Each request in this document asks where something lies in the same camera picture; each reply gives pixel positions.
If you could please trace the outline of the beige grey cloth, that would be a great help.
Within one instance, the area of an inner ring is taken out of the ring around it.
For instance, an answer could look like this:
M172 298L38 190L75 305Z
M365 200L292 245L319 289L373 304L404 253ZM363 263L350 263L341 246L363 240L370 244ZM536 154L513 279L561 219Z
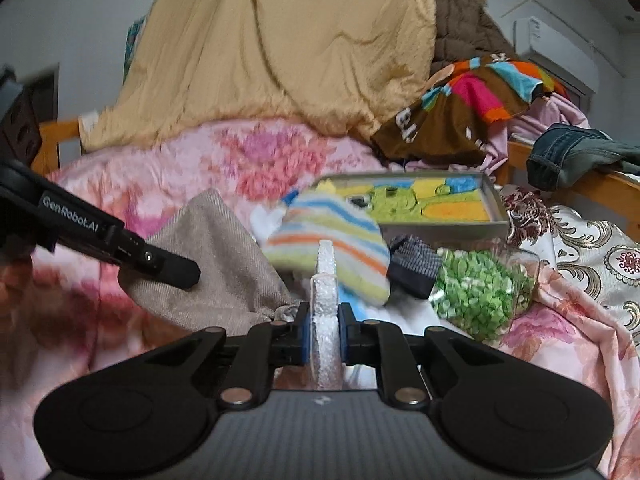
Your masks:
M220 326L230 336L280 318L295 300L258 244L220 195L209 190L182 207L152 245L198 264L187 290L120 269L118 284L140 308L183 330Z

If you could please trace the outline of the dark checked sock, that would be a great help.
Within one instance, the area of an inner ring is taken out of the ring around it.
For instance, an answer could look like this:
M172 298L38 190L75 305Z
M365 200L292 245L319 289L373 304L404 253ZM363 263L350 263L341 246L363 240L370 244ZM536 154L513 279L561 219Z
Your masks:
M390 242L387 278L416 298L431 295L441 267L442 257L420 237L401 235Z

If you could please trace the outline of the striped colourful sock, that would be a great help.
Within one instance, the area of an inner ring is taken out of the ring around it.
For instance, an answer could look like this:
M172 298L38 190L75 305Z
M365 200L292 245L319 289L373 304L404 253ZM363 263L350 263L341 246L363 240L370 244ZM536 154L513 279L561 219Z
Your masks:
M279 271L314 274L320 243L333 248L338 284L375 307L390 298L390 248L378 224L343 197L315 188L288 204L262 252Z

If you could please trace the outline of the pink floral bed sheet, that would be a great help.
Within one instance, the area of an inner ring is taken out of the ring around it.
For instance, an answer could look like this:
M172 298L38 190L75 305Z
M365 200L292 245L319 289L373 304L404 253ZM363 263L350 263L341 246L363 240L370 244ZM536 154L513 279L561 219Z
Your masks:
M257 206L325 174L375 172L363 144L326 138L286 120L216 122L144 150L107 148L52 176L58 185L122 219L142 236L156 233L193 196L218 191L247 222ZM601 469L612 479L639 474L639 359L625 326L543 262L540 293L500 349L583 382L611 403L615 430ZM1 335L1 474L39 479L48 466L32 416L52 389L180 337L119 288L114 266L58 248L38 250L15 325Z

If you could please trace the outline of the green pellets plastic bag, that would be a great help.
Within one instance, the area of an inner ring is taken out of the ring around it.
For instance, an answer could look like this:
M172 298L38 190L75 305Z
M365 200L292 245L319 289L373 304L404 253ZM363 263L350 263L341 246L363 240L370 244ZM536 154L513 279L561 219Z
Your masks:
M436 249L442 259L428 302L442 320L495 344L533 301L540 258L503 242Z

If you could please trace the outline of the cartoon colourful tray towel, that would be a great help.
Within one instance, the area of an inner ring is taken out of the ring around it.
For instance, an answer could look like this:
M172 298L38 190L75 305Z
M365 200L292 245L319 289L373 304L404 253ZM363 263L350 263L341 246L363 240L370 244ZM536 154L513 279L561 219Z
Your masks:
M479 177L358 179L354 184L323 179L316 189L341 196L378 223L484 223L498 219L489 208Z

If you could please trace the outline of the grey metal tray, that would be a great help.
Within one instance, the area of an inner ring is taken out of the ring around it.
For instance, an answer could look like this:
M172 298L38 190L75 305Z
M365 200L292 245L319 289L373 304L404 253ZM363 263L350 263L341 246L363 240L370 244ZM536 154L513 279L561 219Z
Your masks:
M330 174L312 186L363 210L386 240L399 235L435 243L505 240L510 230L502 199L478 171Z

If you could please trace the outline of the brown multicolour striped blanket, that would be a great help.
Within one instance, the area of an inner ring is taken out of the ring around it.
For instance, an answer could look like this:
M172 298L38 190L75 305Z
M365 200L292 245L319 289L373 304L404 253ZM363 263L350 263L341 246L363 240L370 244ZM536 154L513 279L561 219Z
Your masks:
M455 62L441 73L443 80L372 136L378 156L389 162L477 166L491 127L524 114L540 98L567 96L538 65L504 55Z

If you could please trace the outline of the white gold ornate bedspread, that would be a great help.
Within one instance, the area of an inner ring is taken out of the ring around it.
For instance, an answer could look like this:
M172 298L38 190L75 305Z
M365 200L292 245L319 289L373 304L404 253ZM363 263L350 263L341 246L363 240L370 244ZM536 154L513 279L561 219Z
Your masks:
M639 244L608 220L586 220L529 188L499 191L511 226L508 242L558 270L639 341Z

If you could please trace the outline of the blue denim jeans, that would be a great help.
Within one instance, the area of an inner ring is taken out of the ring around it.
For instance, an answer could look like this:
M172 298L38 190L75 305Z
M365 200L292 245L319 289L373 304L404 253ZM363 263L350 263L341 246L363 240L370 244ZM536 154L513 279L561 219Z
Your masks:
M570 188L592 170L639 175L639 147L597 129L553 124L526 160L528 184L544 192Z

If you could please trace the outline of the yellow quilt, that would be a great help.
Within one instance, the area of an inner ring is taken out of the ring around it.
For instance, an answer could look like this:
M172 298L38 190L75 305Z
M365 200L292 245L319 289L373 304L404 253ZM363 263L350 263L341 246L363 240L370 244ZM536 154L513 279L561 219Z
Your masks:
M230 118L293 117L367 139L423 92L435 0L155 0L88 151Z

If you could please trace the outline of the brown padded jacket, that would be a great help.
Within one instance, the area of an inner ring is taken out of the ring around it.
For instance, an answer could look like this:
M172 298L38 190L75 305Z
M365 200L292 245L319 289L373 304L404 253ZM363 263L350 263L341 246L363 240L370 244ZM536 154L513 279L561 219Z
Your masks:
M504 54L517 58L514 47L476 0L435 0L436 38L431 74L469 58Z

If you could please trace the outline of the white air conditioner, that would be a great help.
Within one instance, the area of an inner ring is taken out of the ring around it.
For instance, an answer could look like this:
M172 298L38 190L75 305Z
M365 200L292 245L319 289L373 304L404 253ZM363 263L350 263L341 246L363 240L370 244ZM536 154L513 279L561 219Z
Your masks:
M537 63L586 96L599 91L599 71L591 55L539 18L515 20L513 39L520 58Z

